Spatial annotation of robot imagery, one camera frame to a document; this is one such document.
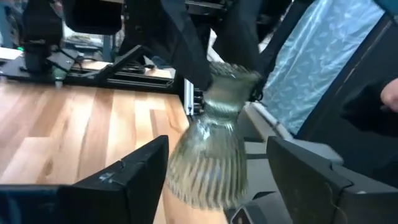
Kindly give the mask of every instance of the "desk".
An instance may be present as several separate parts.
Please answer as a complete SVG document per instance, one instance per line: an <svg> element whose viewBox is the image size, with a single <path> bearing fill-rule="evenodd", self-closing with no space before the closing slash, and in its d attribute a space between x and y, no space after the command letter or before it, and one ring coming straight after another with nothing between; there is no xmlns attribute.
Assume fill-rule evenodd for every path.
<svg viewBox="0 0 398 224"><path fill-rule="evenodd" d="M73 184L162 134L172 152L189 125L177 95L13 82L0 84L0 123L1 184ZM185 205L165 187L154 223L226 220L223 212Z"/></svg>

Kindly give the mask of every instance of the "green glass vase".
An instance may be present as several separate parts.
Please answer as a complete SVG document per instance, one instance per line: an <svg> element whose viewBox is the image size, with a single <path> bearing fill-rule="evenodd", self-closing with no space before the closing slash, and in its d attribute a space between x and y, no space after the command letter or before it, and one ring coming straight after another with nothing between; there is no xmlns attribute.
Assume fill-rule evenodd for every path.
<svg viewBox="0 0 398 224"><path fill-rule="evenodd" d="M170 156L166 183L185 203L202 209L235 207L246 193L247 161L238 116L260 75L213 62L204 113L183 133Z"/></svg>

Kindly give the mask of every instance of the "black machine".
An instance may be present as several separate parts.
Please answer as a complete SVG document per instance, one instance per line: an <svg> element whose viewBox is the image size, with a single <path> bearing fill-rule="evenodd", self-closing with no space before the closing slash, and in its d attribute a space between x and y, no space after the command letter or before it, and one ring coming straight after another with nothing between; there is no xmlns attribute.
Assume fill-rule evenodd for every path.
<svg viewBox="0 0 398 224"><path fill-rule="evenodd" d="M159 136L73 185L0 185L0 223L153 223L168 156Z"/></svg>
<svg viewBox="0 0 398 224"><path fill-rule="evenodd" d="M177 94L181 92L181 80L186 78L195 87L206 90L211 85L206 49L210 29L213 29L218 36L213 48L224 61L263 75L250 99L258 100L268 74L274 69L279 50L313 0L296 0L291 5L291 1L286 1L281 7L275 7L275 2L126 1L129 15L125 24L126 38L135 47L120 61L100 71L90 71L72 67L84 58L77 51L63 50L60 46L62 21L49 0L30 0L23 20L26 52L7 62L0 75L33 82ZM392 18L397 17L396 3L376 2L391 13ZM120 3L103 0L64 0L62 3L67 25L77 32L111 35L121 28L123 5ZM258 43L279 20L275 14L283 14L289 5L289 12L268 46L259 52ZM171 64L178 72L175 80L170 82L123 70L144 51L150 51ZM167 148L167 139L157 138L143 149L75 185L1 186L0 223L152 223L165 178ZM287 210L287 218L284 216L287 223L396 223L397 189L281 139L270 138L268 155ZM250 209L238 211L232 223L256 223ZM261 223L273 224L267 217Z"/></svg>

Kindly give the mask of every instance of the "wood grain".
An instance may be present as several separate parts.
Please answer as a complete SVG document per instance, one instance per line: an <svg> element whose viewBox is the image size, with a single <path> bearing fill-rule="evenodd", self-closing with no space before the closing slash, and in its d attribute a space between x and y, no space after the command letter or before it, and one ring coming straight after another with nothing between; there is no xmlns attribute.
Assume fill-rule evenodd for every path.
<svg viewBox="0 0 398 224"><path fill-rule="evenodd" d="M162 134L171 153L189 125L177 95L21 83L0 83L0 122L0 184L73 184ZM227 222L164 187L154 223Z"/></svg>

